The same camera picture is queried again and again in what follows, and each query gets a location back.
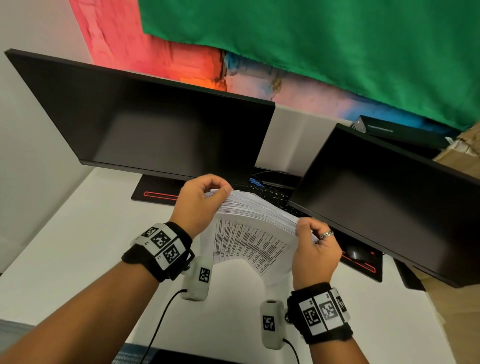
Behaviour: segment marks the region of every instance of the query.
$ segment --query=mouse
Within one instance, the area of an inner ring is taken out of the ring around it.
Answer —
[[[359,263],[373,264],[374,260],[374,255],[369,250],[353,245],[347,247],[347,257]]]

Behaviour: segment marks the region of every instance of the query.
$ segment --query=black monitor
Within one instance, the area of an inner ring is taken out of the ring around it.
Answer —
[[[480,283],[480,180],[337,124],[289,205],[454,287]]]
[[[5,52],[80,163],[247,184],[271,101],[19,50]]]

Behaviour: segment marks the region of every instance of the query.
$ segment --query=green backdrop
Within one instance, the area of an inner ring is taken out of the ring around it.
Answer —
[[[464,130],[480,119],[478,0],[139,0],[143,30],[225,49]]]

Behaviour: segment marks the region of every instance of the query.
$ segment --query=stack of papers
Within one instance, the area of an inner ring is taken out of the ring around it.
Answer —
[[[297,221],[255,194],[234,190],[202,232],[201,254],[214,264],[245,260],[266,285],[278,283],[291,271],[298,245]],[[312,242],[318,242],[313,234]]]

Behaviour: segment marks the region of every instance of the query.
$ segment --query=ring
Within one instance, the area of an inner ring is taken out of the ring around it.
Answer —
[[[330,235],[334,235],[333,231],[329,230],[327,232],[324,232],[322,235],[320,235],[318,237],[318,240],[323,240],[325,239],[327,236],[330,236]]]

